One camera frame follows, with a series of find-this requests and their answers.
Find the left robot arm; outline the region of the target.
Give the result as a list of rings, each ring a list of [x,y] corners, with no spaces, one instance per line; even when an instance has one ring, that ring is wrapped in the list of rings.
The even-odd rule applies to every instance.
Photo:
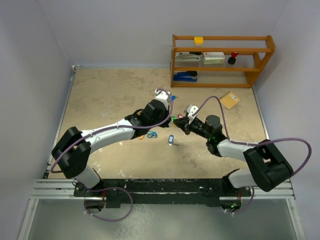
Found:
[[[69,128],[51,152],[55,162],[50,172],[63,173],[67,179],[81,183],[91,196],[98,196],[103,191],[103,180],[88,166],[90,154],[114,143],[144,136],[152,128],[167,128],[172,108],[171,97],[153,99],[144,109],[138,109],[114,124],[82,131]]]

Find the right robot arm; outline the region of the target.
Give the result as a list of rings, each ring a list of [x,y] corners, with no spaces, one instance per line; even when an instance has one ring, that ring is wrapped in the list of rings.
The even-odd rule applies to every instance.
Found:
[[[173,123],[186,135],[194,133],[205,138],[212,155],[246,162],[248,169],[234,170],[225,176],[222,190],[228,196],[235,195],[243,187],[258,187],[269,192],[293,176],[292,166],[273,143],[262,146],[232,143],[223,134],[223,126],[216,115],[207,116],[205,121],[185,116]]]

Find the blue key tag with keys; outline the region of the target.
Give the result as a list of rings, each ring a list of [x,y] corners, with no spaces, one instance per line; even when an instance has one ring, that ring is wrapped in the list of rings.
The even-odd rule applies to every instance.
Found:
[[[170,146],[179,146],[179,144],[174,142],[174,135],[172,135],[172,134],[168,137],[167,142]]]

